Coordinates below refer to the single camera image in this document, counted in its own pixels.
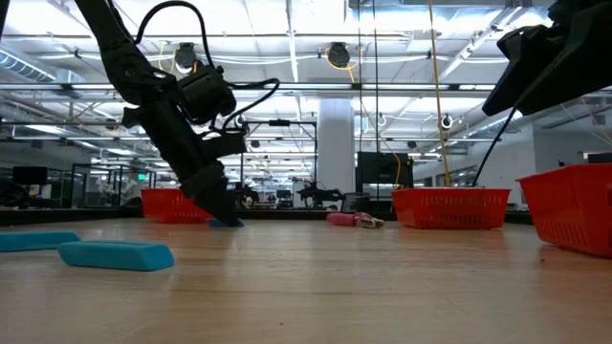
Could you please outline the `red plastic basket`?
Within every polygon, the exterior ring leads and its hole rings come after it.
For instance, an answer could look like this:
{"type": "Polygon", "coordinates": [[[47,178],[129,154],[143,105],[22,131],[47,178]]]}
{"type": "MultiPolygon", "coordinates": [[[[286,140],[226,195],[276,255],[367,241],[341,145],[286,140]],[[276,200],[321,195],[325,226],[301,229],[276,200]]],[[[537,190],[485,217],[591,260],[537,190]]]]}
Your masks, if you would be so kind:
{"type": "Polygon", "coordinates": [[[568,165],[518,182],[541,241],[612,258],[612,163],[568,165]]]}
{"type": "Polygon", "coordinates": [[[391,193],[398,221],[419,229],[493,229],[504,224],[511,189],[425,187],[391,193]]]}
{"type": "Polygon", "coordinates": [[[211,218],[178,188],[143,189],[142,207],[145,218],[164,224],[199,224],[211,218]]]}

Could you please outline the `distant black rig frame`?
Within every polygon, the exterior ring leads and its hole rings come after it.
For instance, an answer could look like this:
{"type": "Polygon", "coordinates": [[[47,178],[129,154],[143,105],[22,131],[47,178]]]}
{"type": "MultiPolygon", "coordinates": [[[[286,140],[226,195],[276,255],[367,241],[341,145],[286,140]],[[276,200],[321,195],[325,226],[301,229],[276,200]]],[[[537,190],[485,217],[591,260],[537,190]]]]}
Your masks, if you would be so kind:
{"type": "Polygon", "coordinates": [[[305,205],[297,192],[318,177],[318,132],[313,121],[249,120],[247,151],[239,155],[239,182],[252,191],[244,206],[287,210],[305,205]]]}

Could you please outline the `pink-handled hole punch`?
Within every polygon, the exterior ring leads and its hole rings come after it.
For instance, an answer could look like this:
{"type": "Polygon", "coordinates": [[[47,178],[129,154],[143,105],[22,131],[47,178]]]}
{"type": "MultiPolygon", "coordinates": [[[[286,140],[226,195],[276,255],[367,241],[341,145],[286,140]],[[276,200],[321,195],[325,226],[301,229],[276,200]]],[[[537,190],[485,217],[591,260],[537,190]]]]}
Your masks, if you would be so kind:
{"type": "Polygon", "coordinates": [[[334,226],[354,226],[364,228],[380,228],[384,226],[384,220],[372,217],[363,212],[356,213],[330,213],[326,221],[334,226]]]}

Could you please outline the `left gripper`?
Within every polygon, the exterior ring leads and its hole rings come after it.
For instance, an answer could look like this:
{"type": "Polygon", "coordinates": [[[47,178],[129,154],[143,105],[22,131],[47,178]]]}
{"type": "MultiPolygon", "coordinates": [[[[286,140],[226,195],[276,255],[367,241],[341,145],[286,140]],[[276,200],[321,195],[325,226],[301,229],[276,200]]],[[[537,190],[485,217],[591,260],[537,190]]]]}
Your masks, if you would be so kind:
{"type": "Polygon", "coordinates": [[[126,128],[140,125],[144,129],[179,178],[185,197],[226,226],[240,225],[227,191],[224,166],[205,155],[201,140],[175,104],[157,100],[137,108],[125,107],[121,123],[126,128]]]}

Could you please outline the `distant black monitor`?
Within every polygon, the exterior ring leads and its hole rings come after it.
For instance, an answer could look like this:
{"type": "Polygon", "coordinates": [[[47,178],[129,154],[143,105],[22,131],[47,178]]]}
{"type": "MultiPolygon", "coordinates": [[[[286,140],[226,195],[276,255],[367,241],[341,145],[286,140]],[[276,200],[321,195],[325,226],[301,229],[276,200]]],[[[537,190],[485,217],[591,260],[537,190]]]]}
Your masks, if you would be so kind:
{"type": "Polygon", "coordinates": [[[22,185],[41,185],[48,180],[46,166],[14,166],[12,168],[12,181],[22,185]]]}

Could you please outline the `black mesh computer case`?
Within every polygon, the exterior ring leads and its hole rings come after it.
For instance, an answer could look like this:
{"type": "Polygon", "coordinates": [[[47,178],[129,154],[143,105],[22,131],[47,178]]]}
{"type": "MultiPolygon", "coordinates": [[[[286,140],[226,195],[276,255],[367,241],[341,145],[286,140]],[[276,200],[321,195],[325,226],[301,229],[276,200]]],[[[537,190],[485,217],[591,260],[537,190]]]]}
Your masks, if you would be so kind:
{"type": "Polygon", "coordinates": [[[356,191],[363,193],[372,184],[370,195],[379,195],[382,185],[394,188],[413,188],[414,160],[403,153],[358,152],[356,167],[356,191]]]}

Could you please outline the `white building pillar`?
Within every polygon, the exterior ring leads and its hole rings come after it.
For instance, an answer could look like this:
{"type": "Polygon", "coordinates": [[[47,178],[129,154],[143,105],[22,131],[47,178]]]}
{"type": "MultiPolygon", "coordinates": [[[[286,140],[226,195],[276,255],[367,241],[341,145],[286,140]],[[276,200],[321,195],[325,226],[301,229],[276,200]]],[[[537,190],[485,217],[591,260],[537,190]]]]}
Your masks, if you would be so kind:
{"type": "Polygon", "coordinates": [[[317,118],[317,179],[324,188],[355,191],[355,111],[349,98],[323,98],[317,118]]]}

